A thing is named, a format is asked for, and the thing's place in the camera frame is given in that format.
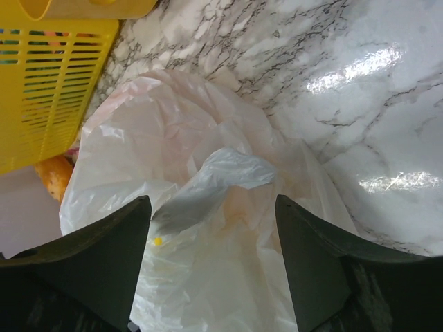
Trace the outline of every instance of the yellow basket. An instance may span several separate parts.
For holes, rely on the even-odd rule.
[[[34,22],[0,0],[0,174],[75,140],[118,30],[115,20]]]

